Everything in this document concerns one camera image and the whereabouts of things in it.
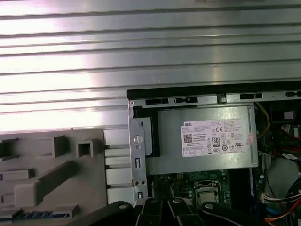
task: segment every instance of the orange wire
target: orange wire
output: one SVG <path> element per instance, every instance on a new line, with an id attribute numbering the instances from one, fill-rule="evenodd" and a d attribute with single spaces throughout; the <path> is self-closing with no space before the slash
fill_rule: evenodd
<path id="1" fill-rule="evenodd" d="M 290 137 L 290 138 L 293 138 L 293 139 L 296 139 L 296 140 L 299 140 L 299 141 L 301 141 L 301 139 L 300 139 L 300 138 L 298 138 L 298 137 L 295 137 L 295 136 L 293 136 L 293 135 L 289 134 L 288 132 L 284 131 L 283 129 L 281 129 L 281 131 L 282 131 L 283 133 L 285 133 L 285 134 L 286 134 L 288 137 Z"/>
<path id="2" fill-rule="evenodd" d="M 285 214 L 279 216 L 279 217 L 276 217 L 276 218 L 265 218 L 266 222 L 270 222 L 270 221 L 275 221 L 275 220 L 278 220 L 278 219 L 281 219 L 287 215 L 289 215 L 290 213 L 292 213 L 297 207 L 298 205 L 300 204 L 301 202 L 301 199 L 299 199 L 289 210 L 288 212 L 286 212 Z"/>

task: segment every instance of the barcode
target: barcode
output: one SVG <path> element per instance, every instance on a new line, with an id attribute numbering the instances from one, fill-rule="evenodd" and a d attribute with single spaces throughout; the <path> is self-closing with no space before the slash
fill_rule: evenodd
<path id="1" fill-rule="evenodd" d="M 184 134 L 184 143 L 192 143 L 192 134 Z"/>

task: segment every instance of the metal side panel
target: metal side panel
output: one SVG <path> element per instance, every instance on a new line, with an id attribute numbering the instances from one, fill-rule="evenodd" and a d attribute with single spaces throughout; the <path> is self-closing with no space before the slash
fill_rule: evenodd
<path id="1" fill-rule="evenodd" d="M 128 172 L 127 89 L 300 80 L 300 22 L 299 0 L 0 0 L 0 134 L 101 128 Z"/>

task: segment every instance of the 80 plus logo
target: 80 plus logo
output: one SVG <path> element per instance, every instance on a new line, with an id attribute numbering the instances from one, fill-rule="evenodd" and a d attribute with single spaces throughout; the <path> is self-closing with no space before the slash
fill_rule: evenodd
<path id="1" fill-rule="evenodd" d="M 220 138 L 219 137 L 213 137 L 212 138 L 212 146 L 213 147 L 219 147 L 221 144 L 220 144 Z"/>

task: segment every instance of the warning label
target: warning label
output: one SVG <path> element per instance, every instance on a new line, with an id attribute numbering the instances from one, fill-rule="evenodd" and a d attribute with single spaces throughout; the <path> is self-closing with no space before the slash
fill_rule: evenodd
<path id="1" fill-rule="evenodd" d="M 181 140 L 183 157 L 244 153 L 241 119 L 187 121 Z"/>

